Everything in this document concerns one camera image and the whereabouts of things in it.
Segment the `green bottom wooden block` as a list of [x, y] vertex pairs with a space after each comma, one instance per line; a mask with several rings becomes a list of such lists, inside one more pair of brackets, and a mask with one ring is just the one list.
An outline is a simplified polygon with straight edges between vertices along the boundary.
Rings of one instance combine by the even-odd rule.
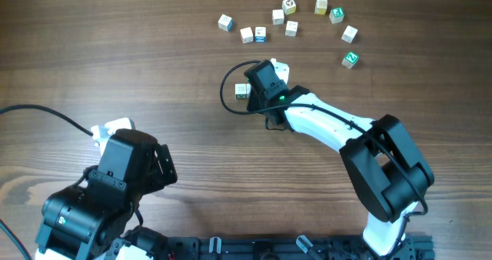
[[248, 97], [248, 85], [247, 84], [235, 84], [234, 94], [236, 99], [243, 99]]

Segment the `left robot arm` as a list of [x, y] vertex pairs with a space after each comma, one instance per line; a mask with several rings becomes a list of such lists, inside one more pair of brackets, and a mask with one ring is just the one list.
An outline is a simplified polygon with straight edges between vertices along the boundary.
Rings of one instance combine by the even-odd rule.
[[35, 242], [38, 255], [94, 259], [139, 215], [143, 196], [174, 184], [177, 173], [167, 145], [144, 132], [119, 129], [107, 141], [101, 160], [81, 180], [50, 195], [42, 207]]

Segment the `green Z wooden block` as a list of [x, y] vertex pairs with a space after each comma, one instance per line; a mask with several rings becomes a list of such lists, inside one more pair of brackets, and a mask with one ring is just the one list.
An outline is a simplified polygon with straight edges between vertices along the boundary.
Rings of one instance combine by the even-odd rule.
[[342, 65], [348, 69], [352, 69], [358, 62], [360, 56], [353, 51], [349, 51], [342, 60]]

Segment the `red striped wooden block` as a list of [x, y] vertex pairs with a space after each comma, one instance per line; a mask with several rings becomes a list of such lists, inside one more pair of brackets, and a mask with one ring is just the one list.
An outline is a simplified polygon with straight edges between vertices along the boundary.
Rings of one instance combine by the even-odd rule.
[[251, 94], [251, 85], [250, 84], [246, 84], [246, 95], [247, 97], [249, 97]]

